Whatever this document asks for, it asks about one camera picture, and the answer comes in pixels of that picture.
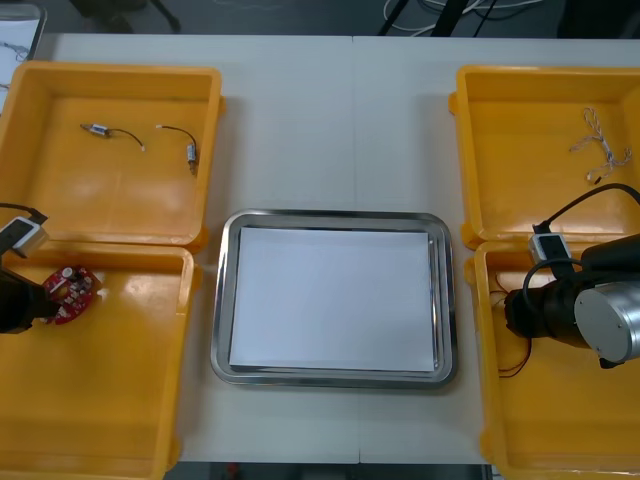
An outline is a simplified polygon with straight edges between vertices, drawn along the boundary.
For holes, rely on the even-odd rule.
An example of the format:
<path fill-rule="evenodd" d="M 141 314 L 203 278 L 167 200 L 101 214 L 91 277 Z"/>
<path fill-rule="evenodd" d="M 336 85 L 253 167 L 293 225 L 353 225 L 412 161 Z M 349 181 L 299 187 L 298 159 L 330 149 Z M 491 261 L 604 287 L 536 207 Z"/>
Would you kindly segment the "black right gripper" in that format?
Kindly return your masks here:
<path fill-rule="evenodd" d="M 525 301 L 521 289 L 512 290 L 507 294 L 504 311 L 508 330 L 522 338 L 549 337 L 543 315 L 544 289 L 530 288 L 528 298 L 529 303 Z"/>

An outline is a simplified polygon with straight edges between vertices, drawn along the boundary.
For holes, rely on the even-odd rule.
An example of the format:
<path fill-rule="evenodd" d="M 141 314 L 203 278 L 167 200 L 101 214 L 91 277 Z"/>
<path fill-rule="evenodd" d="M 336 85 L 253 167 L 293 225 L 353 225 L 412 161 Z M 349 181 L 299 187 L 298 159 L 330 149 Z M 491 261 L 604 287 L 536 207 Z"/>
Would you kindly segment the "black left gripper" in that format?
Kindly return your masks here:
<path fill-rule="evenodd" d="M 44 295 L 36 301 L 38 286 L 9 271 L 1 271 L 1 333 L 17 334 L 31 328 L 35 317 L 48 321 L 55 317 L 55 302 Z"/>

